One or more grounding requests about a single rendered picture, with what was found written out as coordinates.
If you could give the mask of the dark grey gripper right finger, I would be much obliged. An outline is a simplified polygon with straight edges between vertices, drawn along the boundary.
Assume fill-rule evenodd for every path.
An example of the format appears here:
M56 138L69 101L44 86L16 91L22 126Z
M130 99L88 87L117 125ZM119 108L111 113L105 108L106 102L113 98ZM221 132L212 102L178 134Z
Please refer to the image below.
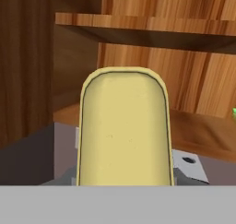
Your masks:
M172 158L176 185L209 185L202 163L196 154L174 149Z

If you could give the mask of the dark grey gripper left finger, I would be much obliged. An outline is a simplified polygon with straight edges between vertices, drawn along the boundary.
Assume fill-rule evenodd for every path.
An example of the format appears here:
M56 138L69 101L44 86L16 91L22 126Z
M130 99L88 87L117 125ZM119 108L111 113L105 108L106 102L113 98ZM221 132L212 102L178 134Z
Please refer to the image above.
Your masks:
M79 129L72 125L50 125L53 176L43 183L49 186L74 186L77 172Z

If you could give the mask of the pale yellow can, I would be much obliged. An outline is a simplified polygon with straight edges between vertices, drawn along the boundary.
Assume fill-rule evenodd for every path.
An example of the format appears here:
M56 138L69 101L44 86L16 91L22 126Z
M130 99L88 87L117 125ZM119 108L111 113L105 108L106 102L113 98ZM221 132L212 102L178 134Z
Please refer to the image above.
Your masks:
M169 100L143 67L94 71L80 95L77 184L174 185Z

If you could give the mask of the wooden cabinet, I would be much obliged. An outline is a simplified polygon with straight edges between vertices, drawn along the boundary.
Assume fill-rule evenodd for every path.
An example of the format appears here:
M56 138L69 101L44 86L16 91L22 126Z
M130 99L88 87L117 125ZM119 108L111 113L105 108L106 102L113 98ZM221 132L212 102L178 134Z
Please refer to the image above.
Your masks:
M53 0L54 12L236 21L236 0ZM171 107L174 147L236 162L236 55L97 42L54 26L53 118L76 126L89 74L106 66L158 73Z

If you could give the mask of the wooden cabinet door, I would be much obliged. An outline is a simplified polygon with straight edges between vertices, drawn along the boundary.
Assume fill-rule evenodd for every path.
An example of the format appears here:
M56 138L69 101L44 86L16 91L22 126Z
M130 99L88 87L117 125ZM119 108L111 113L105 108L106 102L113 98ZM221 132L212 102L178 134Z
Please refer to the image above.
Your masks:
M53 0L0 0L0 148L53 121Z

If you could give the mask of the wooden cabinet shelf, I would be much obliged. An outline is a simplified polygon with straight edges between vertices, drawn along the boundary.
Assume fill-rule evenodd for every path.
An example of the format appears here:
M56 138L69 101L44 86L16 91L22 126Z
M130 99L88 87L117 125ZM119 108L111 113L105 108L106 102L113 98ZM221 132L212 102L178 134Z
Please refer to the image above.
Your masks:
M236 21L57 13L55 24L97 42L236 55Z

